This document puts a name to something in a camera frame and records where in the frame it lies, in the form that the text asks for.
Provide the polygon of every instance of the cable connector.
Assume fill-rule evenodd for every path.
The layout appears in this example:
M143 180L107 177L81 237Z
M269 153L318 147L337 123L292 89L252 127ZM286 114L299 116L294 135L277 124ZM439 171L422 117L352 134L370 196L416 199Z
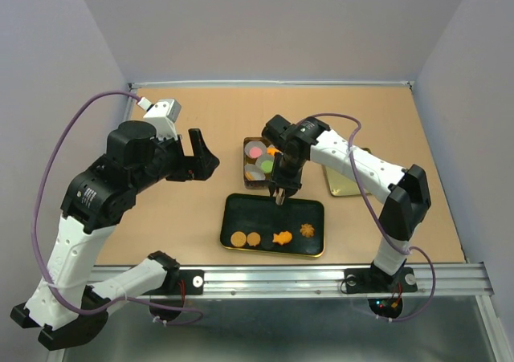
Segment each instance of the cable connector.
M146 97L141 97L137 105L146 112L152 107L152 101L148 100Z

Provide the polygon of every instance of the gray floor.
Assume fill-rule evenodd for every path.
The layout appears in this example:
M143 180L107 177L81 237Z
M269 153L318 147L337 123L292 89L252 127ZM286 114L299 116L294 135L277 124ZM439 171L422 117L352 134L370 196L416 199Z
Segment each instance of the gray floor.
M425 299L406 299L404 312ZM405 323L376 320L363 299L192 302L206 317L190 327L152 323L145 307L118 311L66 361L493 361L474 297L435 298Z

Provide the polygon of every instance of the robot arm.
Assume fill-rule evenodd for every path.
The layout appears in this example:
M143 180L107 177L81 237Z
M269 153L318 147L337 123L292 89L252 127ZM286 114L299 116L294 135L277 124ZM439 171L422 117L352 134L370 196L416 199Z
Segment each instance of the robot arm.
M151 104L143 98L145 121L126 121L108 135L106 153L76 176L63 199L59 232L43 278L11 318L20 326L42 327L39 341L49 350L85 344L105 325L120 301L94 315L80 315L56 299L55 288L73 307L91 310L118 298L159 288L178 271L178 263L162 252L102 283L87 286L96 258L123 214L135 206L136 195L165 178L206 180L219 165L199 129L190 129L194 155L185 156L174 122L181 106L175 100Z
M270 184L270 193L278 205L301 188L302 168L307 160L355 180L348 141L316 118L291 124L277 115L266 124L263 137L282 152L275 156ZM389 290L398 282L414 230L430 208L426 174L417 165L406 170L358 147L352 149L361 182L384 205L379 217L381 226L389 241L404 252L397 252L385 238L381 240L370 272L373 283Z

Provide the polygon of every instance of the table top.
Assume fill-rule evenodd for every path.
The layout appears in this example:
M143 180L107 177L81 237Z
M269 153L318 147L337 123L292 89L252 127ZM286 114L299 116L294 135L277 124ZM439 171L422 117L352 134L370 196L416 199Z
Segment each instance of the table top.
M137 264L162 250L186 265L269 265L369 263L380 233L360 197L333 197L321 166L304 166L303 188L296 197L317 200L325 209L325 252L319 258L228 250L219 242L226 197L232 193L266 195L243 184L243 140L260 136L275 114L291 122L319 112L340 112L358 118L362 130L355 144L393 164L426 170L432 206L416 231L413 244L434 262L463 262L459 238L443 187L422 129L410 90L406 87L166 87L138 92L152 101L174 98L182 105L176 123L192 154L188 128L200 128L210 151L221 164L208 181L161 181L137 196L106 242L97 264ZM133 119L142 110L134 108ZM351 121L324 118L348 137ZM374 209L381 205L372 198ZM419 254L410 262L424 262Z

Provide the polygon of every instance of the wall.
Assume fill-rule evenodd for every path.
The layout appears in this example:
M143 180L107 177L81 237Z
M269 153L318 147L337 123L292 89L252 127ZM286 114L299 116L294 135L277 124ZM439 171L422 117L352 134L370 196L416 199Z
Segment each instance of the wall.
M29 240L38 183L71 115L89 96L121 89L125 80L84 0L0 0L0 13L0 360L46 360L38 331L8 319L39 281ZM46 256L67 185L100 155L122 104L96 105L65 143L39 225Z
M129 82L414 79L461 0L85 0Z
M463 0L414 97L463 248L514 344L514 0Z

